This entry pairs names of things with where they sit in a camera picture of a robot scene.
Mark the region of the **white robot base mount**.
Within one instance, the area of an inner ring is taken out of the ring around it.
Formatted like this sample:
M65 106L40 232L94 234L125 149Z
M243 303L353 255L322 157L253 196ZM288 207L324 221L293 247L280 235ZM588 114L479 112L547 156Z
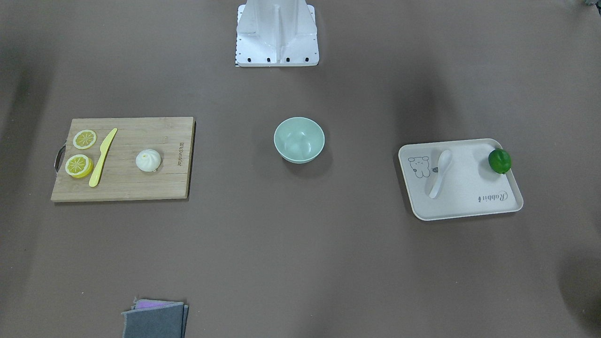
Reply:
M238 7L237 24L237 67L319 63L316 11L304 0L248 0Z

